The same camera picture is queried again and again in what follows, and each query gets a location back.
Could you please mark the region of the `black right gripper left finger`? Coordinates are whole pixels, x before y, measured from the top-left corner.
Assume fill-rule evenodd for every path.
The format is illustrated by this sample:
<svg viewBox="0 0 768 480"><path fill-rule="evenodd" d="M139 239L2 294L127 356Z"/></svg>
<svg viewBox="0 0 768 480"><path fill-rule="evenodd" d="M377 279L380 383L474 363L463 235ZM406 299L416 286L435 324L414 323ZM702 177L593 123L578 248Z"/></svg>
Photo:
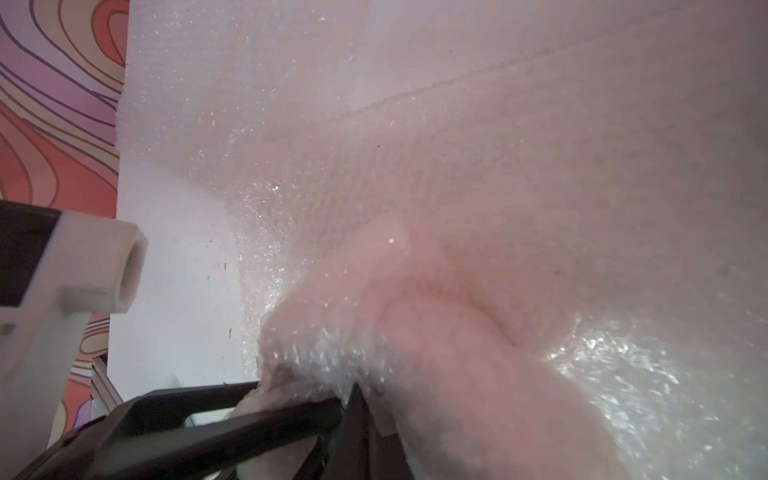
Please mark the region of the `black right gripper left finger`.
<svg viewBox="0 0 768 480"><path fill-rule="evenodd" d="M321 479L368 479L368 454L369 410L360 386L355 384L336 430Z"/></svg>

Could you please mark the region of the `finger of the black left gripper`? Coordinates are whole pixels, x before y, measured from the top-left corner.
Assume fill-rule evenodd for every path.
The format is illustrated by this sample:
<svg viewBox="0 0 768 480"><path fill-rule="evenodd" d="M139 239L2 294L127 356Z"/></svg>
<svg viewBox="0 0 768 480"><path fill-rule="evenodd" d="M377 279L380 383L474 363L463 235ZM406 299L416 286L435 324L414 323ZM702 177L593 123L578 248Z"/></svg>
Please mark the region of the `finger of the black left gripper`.
<svg viewBox="0 0 768 480"><path fill-rule="evenodd" d="M99 445L85 479L201 479L337 426L337 399L185 427L181 419L131 409Z"/></svg>
<svg viewBox="0 0 768 480"><path fill-rule="evenodd" d="M188 426L235 407L257 381L155 390L65 434L17 479L202 479L236 464L230 420Z"/></svg>

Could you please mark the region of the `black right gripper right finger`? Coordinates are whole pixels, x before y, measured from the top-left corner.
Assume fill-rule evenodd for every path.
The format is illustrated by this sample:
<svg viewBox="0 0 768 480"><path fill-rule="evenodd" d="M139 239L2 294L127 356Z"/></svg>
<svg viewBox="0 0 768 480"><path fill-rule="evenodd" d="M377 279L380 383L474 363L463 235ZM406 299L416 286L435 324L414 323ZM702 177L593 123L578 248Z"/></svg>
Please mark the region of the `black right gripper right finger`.
<svg viewBox="0 0 768 480"><path fill-rule="evenodd" d="M397 433L383 436L368 415L368 467L370 480L413 480L403 445Z"/></svg>

